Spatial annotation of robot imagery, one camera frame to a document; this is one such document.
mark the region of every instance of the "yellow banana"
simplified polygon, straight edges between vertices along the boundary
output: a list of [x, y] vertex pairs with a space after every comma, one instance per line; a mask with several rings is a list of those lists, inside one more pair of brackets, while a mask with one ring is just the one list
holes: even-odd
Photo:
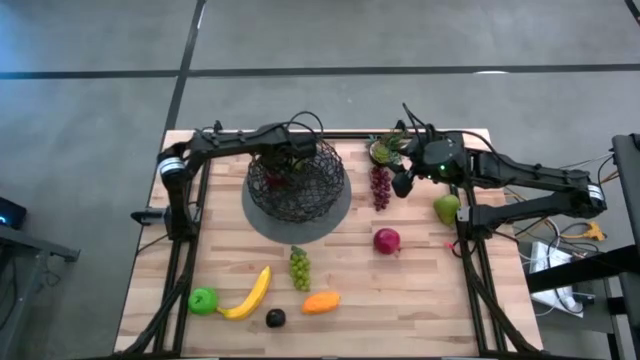
[[271, 268], [265, 267], [264, 270], [258, 276], [258, 280], [253, 285], [253, 289], [249, 293], [244, 302], [240, 306], [236, 306], [232, 309], [218, 308], [218, 312], [224, 315], [229, 320], [242, 320], [249, 316], [253, 310], [255, 310], [267, 293], [267, 288], [271, 282]]

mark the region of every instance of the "gray floor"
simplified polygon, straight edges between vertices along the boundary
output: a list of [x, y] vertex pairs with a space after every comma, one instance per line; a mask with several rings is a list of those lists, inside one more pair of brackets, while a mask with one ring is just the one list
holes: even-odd
[[[0, 71], [178, 69], [195, 3], [0, 1]], [[640, 62], [622, 0], [211, 0], [192, 68], [616, 62]], [[111, 351], [139, 234], [129, 213], [149, 195], [174, 84], [0, 81], [0, 196], [29, 208], [30, 233], [82, 248], [74, 265], [52, 261], [63, 281], [39, 294], [21, 359]], [[327, 128], [391, 127], [402, 101], [549, 166], [640, 132], [636, 72], [189, 79], [176, 127], [253, 128], [302, 109]], [[632, 238], [619, 186], [606, 191], [612, 249]], [[608, 357], [603, 336], [552, 326], [563, 316], [540, 320], [546, 349]]]

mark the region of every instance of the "red grapes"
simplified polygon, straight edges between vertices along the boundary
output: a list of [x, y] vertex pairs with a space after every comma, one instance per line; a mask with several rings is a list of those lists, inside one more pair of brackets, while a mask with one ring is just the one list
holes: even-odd
[[371, 169], [371, 191], [373, 191], [373, 205], [376, 211], [387, 208], [391, 198], [391, 177], [383, 166], [374, 166]]

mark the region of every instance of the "black wire basket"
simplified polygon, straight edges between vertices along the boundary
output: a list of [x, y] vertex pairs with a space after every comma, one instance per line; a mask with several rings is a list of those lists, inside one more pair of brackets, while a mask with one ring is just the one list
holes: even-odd
[[344, 188], [344, 167], [336, 150], [318, 139], [315, 157], [256, 155], [247, 185], [253, 202], [278, 220], [304, 223], [326, 214]]

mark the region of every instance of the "wooden table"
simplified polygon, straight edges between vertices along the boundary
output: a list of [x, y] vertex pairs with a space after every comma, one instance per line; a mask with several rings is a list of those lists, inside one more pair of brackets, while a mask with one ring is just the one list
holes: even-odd
[[[488, 138], [486, 130], [472, 131]], [[186, 141], [191, 133], [170, 131], [164, 145]], [[455, 241], [456, 233], [438, 220], [432, 207], [436, 198], [448, 193], [448, 187], [416, 180], [410, 196], [393, 197], [386, 210], [376, 213], [369, 189], [371, 163], [364, 142], [329, 142], [342, 157], [349, 175], [351, 208], [331, 234], [303, 248], [313, 262], [312, 293], [340, 292], [339, 309], [317, 316], [301, 314], [300, 306], [308, 294], [292, 286], [288, 274], [289, 246], [255, 232], [242, 210], [242, 185], [249, 155], [214, 159], [193, 286], [214, 287], [220, 306], [233, 307], [244, 300], [266, 265], [271, 266], [273, 278], [262, 304], [243, 321], [225, 320], [220, 314], [189, 314], [182, 355], [477, 355], [462, 262], [446, 247]], [[484, 147], [471, 136], [465, 135], [465, 143], [468, 147]], [[195, 198], [197, 184], [193, 188]], [[477, 189], [476, 194], [479, 203], [505, 202], [502, 190]], [[164, 187], [156, 176], [149, 205], [164, 207], [167, 203]], [[402, 250], [397, 256], [383, 256], [373, 250], [373, 233], [382, 227], [392, 227], [400, 233]], [[162, 225], [145, 228], [140, 246], [164, 233]], [[527, 340], [541, 348], [517, 246], [500, 237], [486, 244], [500, 305]], [[170, 242], [163, 240], [137, 257], [116, 350], [130, 345], [157, 310], [170, 248]], [[286, 312], [287, 323], [283, 328], [269, 329], [265, 325], [265, 314], [273, 308]], [[489, 315], [486, 309], [482, 312], [492, 344]], [[173, 339], [172, 321], [176, 314], [177, 305], [169, 319], [167, 347]]]

